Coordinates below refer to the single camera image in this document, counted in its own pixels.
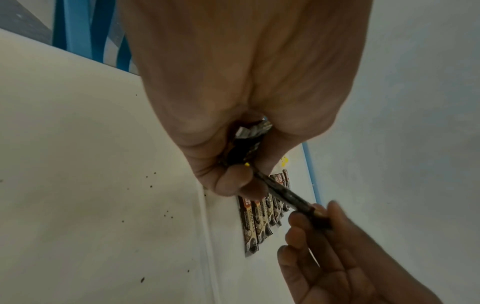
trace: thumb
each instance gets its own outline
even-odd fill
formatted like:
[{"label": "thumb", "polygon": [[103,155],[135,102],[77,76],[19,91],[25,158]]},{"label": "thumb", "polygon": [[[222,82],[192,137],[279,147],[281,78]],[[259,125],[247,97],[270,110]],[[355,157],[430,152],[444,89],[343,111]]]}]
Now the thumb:
[{"label": "thumb", "polygon": [[262,139],[253,163],[263,174],[270,174],[289,150],[306,139],[308,138],[285,133],[274,126]]},{"label": "thumb", "polygon": [[391,303],[441,303],[386,253],[368,234],[347,218],[336,202],[328,204],[335,236],[352,254],[377,291]]}]

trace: table top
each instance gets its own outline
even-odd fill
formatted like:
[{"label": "table top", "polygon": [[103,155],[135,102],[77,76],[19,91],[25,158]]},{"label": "table top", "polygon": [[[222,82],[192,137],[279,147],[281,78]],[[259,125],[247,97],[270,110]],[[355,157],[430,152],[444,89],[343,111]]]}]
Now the table top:
[{"label": "table top", "polygon": [[[245,258],[237,199],[204,197],[138,76],[1,30],[0,44],[6,302],[292,303],[287,218]],[[302,147],[287,156],[315,201]]]}]

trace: hand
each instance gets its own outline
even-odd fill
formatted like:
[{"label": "hand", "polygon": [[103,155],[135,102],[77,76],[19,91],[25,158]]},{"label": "hand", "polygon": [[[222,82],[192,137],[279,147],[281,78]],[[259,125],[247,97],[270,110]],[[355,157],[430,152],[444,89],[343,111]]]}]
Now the hand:
[{"label": "hand", "polygon": [[232,125],[267,116],[274,128],[254,165],[325,132],[347,98],[372,0],[120,0],[151,105],[195,176],[220,195],[259,199],[250,168],[223,168]]},{"label": "hand", "polygon": [[328,215],[333,231],[313,230],[303,214],[294,212],[288,219],[288,246],[278,250],[295,303],[442,303],[352,223],[336,202],[330,202],[328,211],[316,207]]}]

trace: chair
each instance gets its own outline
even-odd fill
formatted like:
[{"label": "chair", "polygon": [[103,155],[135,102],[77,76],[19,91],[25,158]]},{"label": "chair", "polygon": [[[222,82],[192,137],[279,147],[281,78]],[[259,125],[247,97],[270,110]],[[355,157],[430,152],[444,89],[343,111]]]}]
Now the chair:
[{"label": "chair", "polygon": [[[103,63],[114,11],[115,0],[96,0],[92,15],[90,0],[56,0],[52,45]],[[116,67],[128,72],[131,59],[123,36]]]}]

